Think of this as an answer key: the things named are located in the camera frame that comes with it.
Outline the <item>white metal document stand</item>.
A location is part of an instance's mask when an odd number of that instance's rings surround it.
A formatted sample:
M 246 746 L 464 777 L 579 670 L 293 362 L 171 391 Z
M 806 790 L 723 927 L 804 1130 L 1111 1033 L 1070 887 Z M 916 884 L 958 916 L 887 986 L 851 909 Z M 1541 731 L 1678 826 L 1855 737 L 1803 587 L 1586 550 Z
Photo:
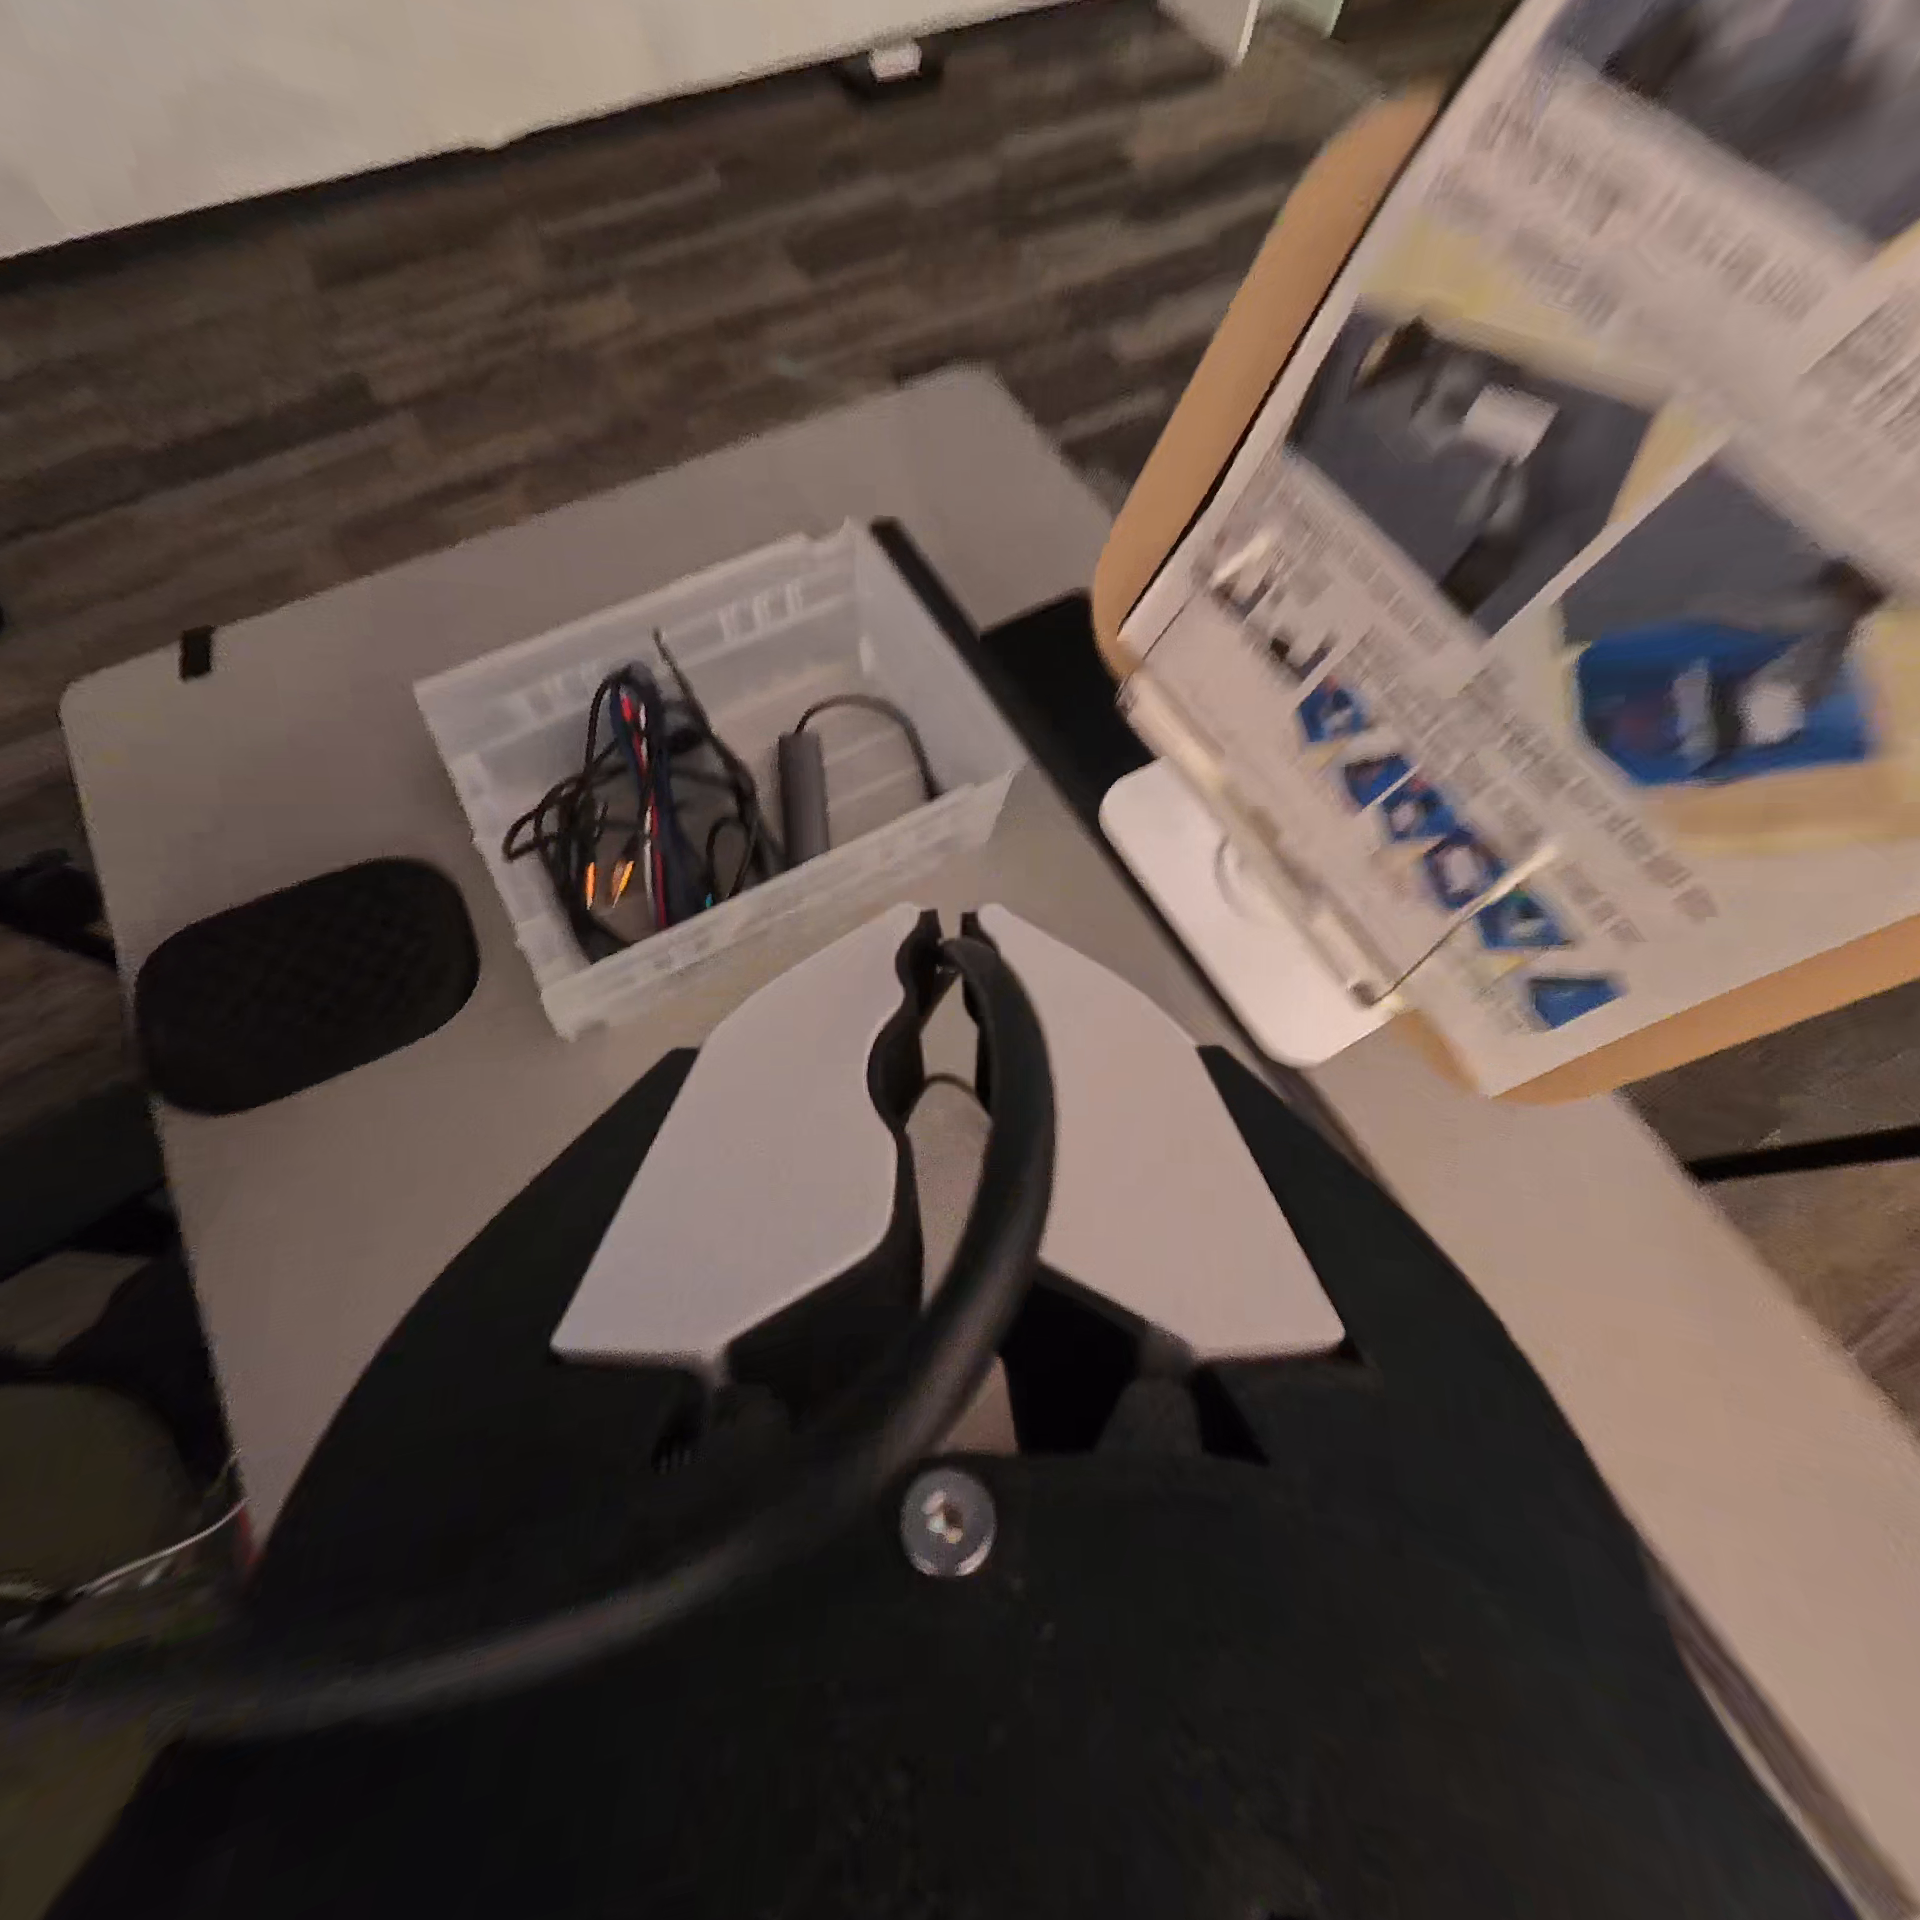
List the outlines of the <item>white metal document stand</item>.
M 1486 906 L 1547 874 L 1549 844 L 1447 911 L 1414 955 L 1387 958 L 1386 934 L 1303 862 L 1272 813 L 1234 781 L 1230 757 L 1139 668 L 1115 707 L 1152 751 L 1117 780 L 1098 823 L 1123 867 L 1262 1055 L 1316 1068 L 1411 1013 L 1407 982 Z

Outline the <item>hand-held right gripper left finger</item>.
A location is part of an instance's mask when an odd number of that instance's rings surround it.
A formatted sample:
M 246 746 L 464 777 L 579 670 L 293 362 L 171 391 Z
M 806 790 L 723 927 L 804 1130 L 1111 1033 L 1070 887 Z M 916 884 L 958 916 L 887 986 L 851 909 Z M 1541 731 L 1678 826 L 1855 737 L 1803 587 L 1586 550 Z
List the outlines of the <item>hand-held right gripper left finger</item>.
M 796 1418 L 922 1307 L 906 1099 L 926 916 L 896 902 L 741 1002 L 698 1049 L 550 1350 L 751 1385 Z

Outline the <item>black wrist rest pad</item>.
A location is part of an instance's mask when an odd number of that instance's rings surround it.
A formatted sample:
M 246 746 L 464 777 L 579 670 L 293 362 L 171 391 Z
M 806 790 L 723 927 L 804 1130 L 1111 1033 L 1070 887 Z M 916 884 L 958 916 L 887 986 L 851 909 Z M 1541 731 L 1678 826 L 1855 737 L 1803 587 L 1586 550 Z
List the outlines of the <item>black wrist rest pad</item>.
M 359 1073 L 467 1009 L 480 949 L 460 887 L 416 857 L 372 857 L 196 919 L 132 978 L 148 1090 L 226 1118 Z

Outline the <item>printed instruction sheet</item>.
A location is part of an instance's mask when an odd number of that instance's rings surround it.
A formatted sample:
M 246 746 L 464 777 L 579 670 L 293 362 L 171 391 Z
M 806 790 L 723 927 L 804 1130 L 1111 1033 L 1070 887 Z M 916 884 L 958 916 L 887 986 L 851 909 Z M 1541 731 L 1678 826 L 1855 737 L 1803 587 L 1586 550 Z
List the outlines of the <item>printed instruction sheet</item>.
M 1522 1082 L 1917 916 L 1916 4 L 1510 4 L 1124 621 Z

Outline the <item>clear plastic bin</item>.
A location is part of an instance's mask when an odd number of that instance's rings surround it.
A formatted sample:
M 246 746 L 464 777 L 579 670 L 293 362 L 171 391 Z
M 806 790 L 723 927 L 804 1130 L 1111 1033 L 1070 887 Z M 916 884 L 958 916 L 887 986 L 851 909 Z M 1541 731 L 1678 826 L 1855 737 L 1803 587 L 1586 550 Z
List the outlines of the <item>clear plastic bin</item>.
M 544 1015 L 564 1039 L 637 1020 L 717 963 L 770 953 L 837 922 L 860 922 L 991 837 L 1024 746 L 971 671 L 975 631 L 899 518 L 851 522 L 575 618 L 416 683 L 423 727 L 464 812 Z M 782 844 L 778 739 L 844 691 L 902 707 L 944 788 L 923 802 L 902 737 L 864 710 L 829 710 L 822 741 L 831 847 L 796 870 L 756 870 L 731 898 L 742 831 L 714 831 L 730 786 L 723 762 L 691 746 L 674 809 L 702 911 L 646 930 L 650 889 L 607 893 L 632 837 L 632 757 L 597 805 L 607 813 L 597 898 L 566 911 L 528 847 L 535 805 L 584 759 L 592 697 L 619 668 L 650 675 L 676 739 L 710 719 L 754 780 Z

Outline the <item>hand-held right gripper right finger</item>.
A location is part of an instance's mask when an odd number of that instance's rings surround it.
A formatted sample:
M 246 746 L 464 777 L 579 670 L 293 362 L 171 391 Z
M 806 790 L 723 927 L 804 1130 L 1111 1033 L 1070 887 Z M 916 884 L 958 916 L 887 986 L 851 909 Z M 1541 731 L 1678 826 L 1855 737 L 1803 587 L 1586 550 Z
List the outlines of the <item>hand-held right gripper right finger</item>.
M 1192 1037 L 1133 982 L 991 902 L 1036 1009 L 1056 1150 L 1039 1261 L 1191 1359 L 1332 1353 L 1347 1331 Z

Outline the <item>person's leg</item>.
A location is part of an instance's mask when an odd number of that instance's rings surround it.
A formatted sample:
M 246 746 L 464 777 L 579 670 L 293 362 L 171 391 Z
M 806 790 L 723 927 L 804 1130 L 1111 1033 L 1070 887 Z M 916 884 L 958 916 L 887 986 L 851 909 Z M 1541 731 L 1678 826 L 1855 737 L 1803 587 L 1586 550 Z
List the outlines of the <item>person's leg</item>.
M 174 1438 L 108 1390 L 3 1390 L 5 1588 L 64 1594 L 194 1534 L 206 1508 Z

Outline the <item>grey hub black lead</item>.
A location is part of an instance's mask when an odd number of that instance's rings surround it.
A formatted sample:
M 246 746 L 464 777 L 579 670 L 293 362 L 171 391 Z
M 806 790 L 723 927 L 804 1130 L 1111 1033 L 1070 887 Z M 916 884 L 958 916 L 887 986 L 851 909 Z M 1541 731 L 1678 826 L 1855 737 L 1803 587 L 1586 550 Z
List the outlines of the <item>grey hub black lead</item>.
M 888 723 L 900 737 L 902 743 L 914 762 L 922 781 L 923 802 L 934 802 L 944 795 L 944 788 L 933 771 L 933 762 L 922 737 L 922 730 L 911 719 L 911 715 L 879 694 L 860 692 L 860 691 L 844 691 L 834 692 L 808 708 L 798 718 L 796 727 L 790 727 L 790 737 L 804 737 L 808 727 L 828 714 L 872 714 L 879 719 Z

